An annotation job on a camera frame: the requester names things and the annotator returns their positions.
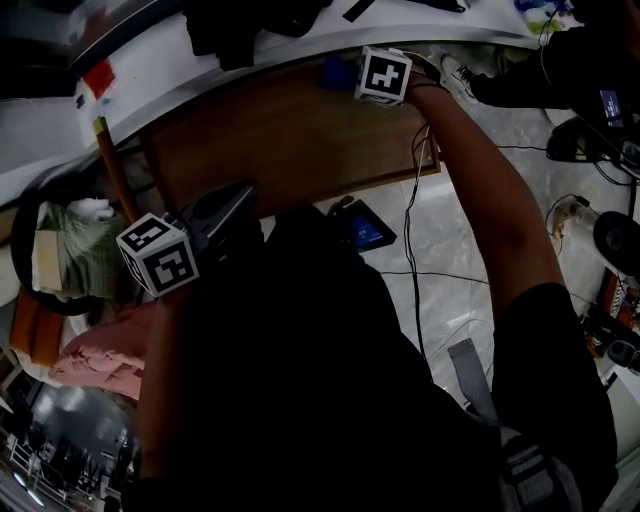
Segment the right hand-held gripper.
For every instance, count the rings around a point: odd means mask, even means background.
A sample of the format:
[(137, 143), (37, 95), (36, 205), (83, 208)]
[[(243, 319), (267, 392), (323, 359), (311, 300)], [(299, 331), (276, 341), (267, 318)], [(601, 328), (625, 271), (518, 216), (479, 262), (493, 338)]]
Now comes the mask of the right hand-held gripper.
[(384, 106), (404, 102), (411, 74), (440, 85), (441, 74), (429, 59), (417, 52), (364, 46), (358, 60), (354, 98)]

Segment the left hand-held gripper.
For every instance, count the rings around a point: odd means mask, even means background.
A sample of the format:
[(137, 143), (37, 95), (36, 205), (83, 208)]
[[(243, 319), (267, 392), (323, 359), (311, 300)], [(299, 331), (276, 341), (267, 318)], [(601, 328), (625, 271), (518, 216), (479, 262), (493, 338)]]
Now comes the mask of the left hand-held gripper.
[(209, 272), (228, 226), (255, 203), (254, 182), (210, 189), (180, 210), (183, 223), (147, 213), (116, 238), (133, 278), (155, 298)]

